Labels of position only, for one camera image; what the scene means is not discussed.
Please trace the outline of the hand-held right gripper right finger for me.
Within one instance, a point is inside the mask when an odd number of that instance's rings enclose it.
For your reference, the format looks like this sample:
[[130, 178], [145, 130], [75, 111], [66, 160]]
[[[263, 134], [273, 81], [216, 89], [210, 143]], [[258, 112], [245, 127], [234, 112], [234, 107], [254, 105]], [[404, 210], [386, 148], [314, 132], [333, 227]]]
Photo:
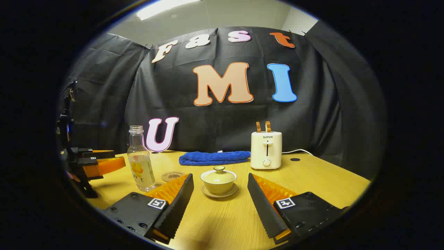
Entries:
[[297, 194], [250, 173], [247, 188], [262, 225], [276, 244], [300, 242], [341, 217], [348, 207], [338, 208], [313, 192]]

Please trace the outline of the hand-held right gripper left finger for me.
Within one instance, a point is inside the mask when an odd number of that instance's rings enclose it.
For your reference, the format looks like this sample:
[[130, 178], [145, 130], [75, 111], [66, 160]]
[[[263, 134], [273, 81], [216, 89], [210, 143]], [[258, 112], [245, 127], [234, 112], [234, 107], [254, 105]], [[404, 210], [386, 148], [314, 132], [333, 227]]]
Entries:
[[104, 214], [135, 234], [169, 244], [176, 236], [194, 186], [193, 174], [184, 174], [146, 194], [129, 193], [106, 208]]

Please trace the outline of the round cork coaster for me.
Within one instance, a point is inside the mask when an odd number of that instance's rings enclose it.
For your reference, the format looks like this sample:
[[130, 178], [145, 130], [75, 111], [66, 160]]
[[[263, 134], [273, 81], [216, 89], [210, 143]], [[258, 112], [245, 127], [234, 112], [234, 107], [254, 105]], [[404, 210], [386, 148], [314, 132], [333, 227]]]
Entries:
[[161, 175], [161, 179], [162, 179], [164, 182], [170, 182], [170, 181], [172, 181], [172, 180], [175, 180], [175, 179], [177, 179], [177, 178], [182, 177], [183, 175], [184, 175], [183, 172], [178, 172], [178, 171], [164, 172], [164, 173]]

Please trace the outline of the clear plastic water bottle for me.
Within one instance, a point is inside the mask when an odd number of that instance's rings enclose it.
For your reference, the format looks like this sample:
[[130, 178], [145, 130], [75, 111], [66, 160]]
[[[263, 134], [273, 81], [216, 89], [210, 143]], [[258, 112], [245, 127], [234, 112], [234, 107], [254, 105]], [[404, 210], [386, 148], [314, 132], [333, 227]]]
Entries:
[[138, 189], [149, 192], [157, 187], [149, 151], [145, 146], [143, 126], [129, 126], [129, 148], [127, 157], [130, 169]]

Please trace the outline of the cream ceramic teacup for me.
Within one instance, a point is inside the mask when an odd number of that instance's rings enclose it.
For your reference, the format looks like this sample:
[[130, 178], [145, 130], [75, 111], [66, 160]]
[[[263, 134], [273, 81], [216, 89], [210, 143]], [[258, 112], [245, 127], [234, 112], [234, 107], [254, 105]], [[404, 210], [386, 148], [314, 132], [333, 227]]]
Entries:
[[213, 196], [224, 196], [234, 193], [237, 190], [237, 185], [233, 182], [225, 184], [210, 184], [205, 182], [202, 190]]

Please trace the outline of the cream teacup lid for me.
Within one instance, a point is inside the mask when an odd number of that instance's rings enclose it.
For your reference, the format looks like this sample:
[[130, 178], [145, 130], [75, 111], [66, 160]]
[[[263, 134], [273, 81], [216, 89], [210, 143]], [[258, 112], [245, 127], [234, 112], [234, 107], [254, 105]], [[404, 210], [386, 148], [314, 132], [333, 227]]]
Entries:
[[222, 185], [233, 183], [237, 179], [234, 172], [228, 171], [224, 166], [216, 166], [213, 170], [201, 174], [201, 180], [207, 184]]

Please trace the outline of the cream ceramic saucer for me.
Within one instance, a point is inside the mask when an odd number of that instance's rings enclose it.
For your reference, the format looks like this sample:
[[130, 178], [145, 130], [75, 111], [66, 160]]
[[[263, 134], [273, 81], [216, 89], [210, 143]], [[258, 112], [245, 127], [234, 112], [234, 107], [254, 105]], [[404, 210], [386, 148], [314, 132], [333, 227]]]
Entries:
[[238, 191], [238, 186], [237, 186], [236, 184], [233, 184], [232, 188], [231, 188], [229, 191], [227, 191], [227, 192], [225, 192], [225, 193], [222, 193], [222, 194], [215, 194], [215, 193], [211, 193], [211, 192], [206, 188], [206, 186], [205, 186], [204, 184], [202, 184], [202, 185], [201, 185], [201, 191], [202, 191], [206, 196], [209, 196], [209, 197], [212, 197], [212, 198], [225, 198], [225, 197], [229, 197], [229, 196], [235, 194], [235, 193]]

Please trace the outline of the cream toaster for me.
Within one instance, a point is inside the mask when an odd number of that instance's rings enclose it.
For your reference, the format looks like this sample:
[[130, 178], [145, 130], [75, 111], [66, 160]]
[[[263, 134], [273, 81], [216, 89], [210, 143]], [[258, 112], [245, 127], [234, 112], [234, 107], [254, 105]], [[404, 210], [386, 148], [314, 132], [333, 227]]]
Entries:
[[282, 165], [282, 133], [251, 133], [250, 153], [250, 166], [252, 169], [279, 169]]

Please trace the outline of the blue folded towel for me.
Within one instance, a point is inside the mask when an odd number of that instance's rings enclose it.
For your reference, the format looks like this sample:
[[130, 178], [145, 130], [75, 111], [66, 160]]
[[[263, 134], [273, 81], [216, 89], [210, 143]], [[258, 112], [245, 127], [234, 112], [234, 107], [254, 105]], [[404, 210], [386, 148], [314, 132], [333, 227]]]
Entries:
[[251, 157], [249, 151], [233, 152], [187, 152], [179, 157], [182, 166], [222, 166], [245, 163]]

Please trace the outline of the black backdrop cloth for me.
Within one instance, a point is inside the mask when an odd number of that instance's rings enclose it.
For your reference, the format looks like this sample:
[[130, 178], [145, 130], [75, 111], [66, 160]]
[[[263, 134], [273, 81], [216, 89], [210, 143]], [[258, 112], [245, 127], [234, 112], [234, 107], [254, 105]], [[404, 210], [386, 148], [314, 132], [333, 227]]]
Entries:
[[[290, 38], [294, 48], [271, 33]], [[247, 63], [253, 100], [196, 106], [199, 67], [223, 77]], [[101, 35], [81, 53], [63, 87], [77, 81], [73, 144], [126, 152], [130, 125], [178, 117], [174, 151], [246, 151], [255, 122], [283, 134], [283, 150], [316, 157], [371, 180], [386, 144], [386, 105], [369, 63], [342, 35], [317, 22], [306, 35], [266, 27], [195, 31], [152, 47], [114, 34]]]

